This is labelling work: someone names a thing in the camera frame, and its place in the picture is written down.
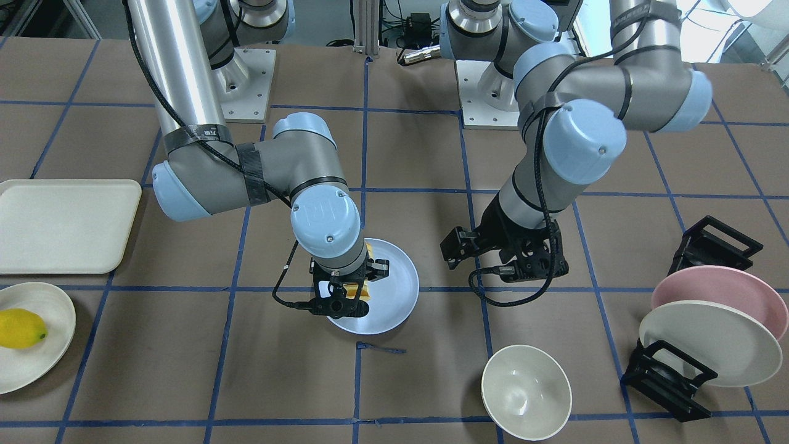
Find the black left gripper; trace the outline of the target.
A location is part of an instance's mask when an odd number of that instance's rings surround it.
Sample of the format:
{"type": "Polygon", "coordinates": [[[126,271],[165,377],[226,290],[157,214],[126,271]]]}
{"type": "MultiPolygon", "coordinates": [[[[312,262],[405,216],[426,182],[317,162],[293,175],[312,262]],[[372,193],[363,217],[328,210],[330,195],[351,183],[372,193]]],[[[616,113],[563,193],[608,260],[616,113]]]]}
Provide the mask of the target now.
{"type": "Polygon", "coordinates": [[[524,228],[502,211],[498,197],[488,205],[476,230],[457,226],[440,242],[443,259],[450,270],[460,261],[498,250],[504,272],[549,272],[550,234],[556,241],[554,271],[562,270],[561,231],[555,220],[550,228],[524,228]]]}

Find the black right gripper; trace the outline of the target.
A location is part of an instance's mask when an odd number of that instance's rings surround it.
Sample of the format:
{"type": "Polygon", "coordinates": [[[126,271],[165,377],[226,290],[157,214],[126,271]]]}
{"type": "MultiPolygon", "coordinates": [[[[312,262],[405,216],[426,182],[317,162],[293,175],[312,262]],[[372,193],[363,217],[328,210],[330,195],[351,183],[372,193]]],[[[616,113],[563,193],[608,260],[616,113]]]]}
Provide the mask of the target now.
{"type": "Polygon", "coordinates": [[[313,275],[313,286],[316,294],[330,294],[329,290],[325,290],[322,292],[319,289],[319,283],[321,282],[335,282],[339,284],[343,284],[343,276],[346,275],[367,275],[369,278],[369,282],[375,282],[389,276],[391,269],[391,262],[386,259],[371,259],[367,257],[364,259],[363,264],[359,265],[358,267],[353,268],[350,273],[347,274],[339,274],[337,276],[333,275],[331,272],[327,271],[326,269],[322,268],[321,265],[316,261],[315,258],[311,258],[310,263],[310,274],[313,275]]]}

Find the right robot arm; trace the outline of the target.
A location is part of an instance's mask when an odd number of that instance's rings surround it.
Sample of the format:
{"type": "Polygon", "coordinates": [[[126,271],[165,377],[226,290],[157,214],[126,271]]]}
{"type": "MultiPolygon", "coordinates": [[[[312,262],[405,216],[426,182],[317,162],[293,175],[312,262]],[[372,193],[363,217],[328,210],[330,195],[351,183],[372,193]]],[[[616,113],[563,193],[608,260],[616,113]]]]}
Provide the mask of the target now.
{"type": "Polygon", "coordinates": [[[372,258],[366,245],[326,121],[315,113],[291,113],[267,141],[234,144],[192,3],[122,6],[165,138],[166,160],[152,171],[161,210],[186,221],[278,199],[290,206],[296,241],[318,269],[341,282],[386,278],[389,263],[372,258]]]}

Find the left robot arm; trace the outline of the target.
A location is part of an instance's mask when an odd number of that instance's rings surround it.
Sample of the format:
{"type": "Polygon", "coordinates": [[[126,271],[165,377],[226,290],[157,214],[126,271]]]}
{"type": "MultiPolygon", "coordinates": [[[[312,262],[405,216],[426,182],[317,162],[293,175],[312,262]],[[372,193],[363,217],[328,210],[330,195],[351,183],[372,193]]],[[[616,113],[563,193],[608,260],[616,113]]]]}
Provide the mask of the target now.
{"type": "Polygon", "coordinates": [[[550,217],[602,178],[626,147],[628,130],[684,132],[702,121],[713,87],[682,61],[674,1],[611,1],[611,64],[578,58],[556,40],[560,20],[541,1],[451,1],[442,5],[443,58],[493,63],[513,81],[517,128],[527,154],[476,230],[441,242],[454,269],[497,250],[504,263],[541,278],[560,234],[550,217]]]}

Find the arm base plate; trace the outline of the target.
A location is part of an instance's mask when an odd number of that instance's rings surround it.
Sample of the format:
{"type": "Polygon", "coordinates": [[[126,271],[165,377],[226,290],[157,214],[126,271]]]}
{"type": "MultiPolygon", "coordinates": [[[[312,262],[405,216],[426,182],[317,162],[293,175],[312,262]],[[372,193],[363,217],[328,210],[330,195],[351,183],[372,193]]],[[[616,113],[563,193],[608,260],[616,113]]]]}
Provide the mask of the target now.
{"type": "Polygon", "coordinates": [[[236,49],[231,61],[211,71],[228,123],[265,123],[276,58],[274,49],[236,49]]]}
{"type": "Polygon", "coordinates": [[[513,79],[492,62],[457,60],[457,92],[463,124],[472,130],[516,130],[518,105],[513,79]]]}

